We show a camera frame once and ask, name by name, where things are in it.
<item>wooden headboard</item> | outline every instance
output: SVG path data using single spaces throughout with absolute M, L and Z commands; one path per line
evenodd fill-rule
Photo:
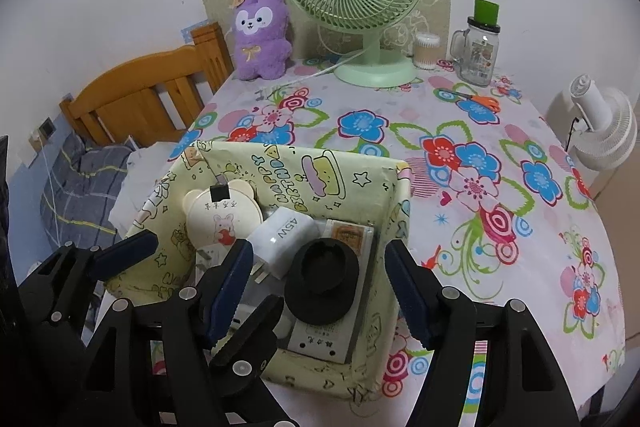
M 233 71 L 218 23 L 191 32 L 194 45 L 134 58 L 103 73 L 60 109 L 71 127 L 98 145 L 122 143 L 132 136 L 142 147 L 157 141 L 178 141 L 177 129 L 162 105 L 156 86 L 169 93 L 185 127 L 204 104 L 190 75 L 204 71 L 216 92 Z

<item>orange scissor handle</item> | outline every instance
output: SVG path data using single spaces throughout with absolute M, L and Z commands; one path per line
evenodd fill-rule
M 484 105 L 484 107 L 490 109 L 492 112 L 500 112 L 500 102 L 490 96 L 474 95 L 471 97 L 473 102 Z

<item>glass mason jar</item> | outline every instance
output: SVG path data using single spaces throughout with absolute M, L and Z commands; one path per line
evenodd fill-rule
M 476 22 L 473 17 L 466 21 L 469 28 L 453 33 L 449 52 L 460 80 L 486 87 L 494 74 L 500 26 L 482 24 Z

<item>gray plaid blanket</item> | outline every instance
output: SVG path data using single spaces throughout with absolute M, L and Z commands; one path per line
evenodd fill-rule
M 120 241 L 108 217 L 127 175 L 130 152 L 124 145 L 85 143 L 75 133 L 66 138 L 40 198 L 52 249 L 67 241 L 79 248 L 106 248 Z

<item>yellow cartoon fabric box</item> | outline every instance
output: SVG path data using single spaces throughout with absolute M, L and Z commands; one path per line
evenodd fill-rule
M 315 218 L 374 226 L 380 234 L 369 299 L 350 364 L 279 349 L 264 372 L 268 380 L 344 399 L 366 400 L 382 385 L 394 336 L 398 302 L 384 267 L 385 245 L 408 237 L 410 169 L 391 158 L 293 146 L 197 141 L 174 163 L 129 230 L 159 239 L 156 253 L 108 282 L 117 297 L 143 305 L 169 298 L 188 279 L 195 252 L 186 235 L 182 198 L 206 190 L 216 175 L 243 179 L 262 208 L 288 206 Z

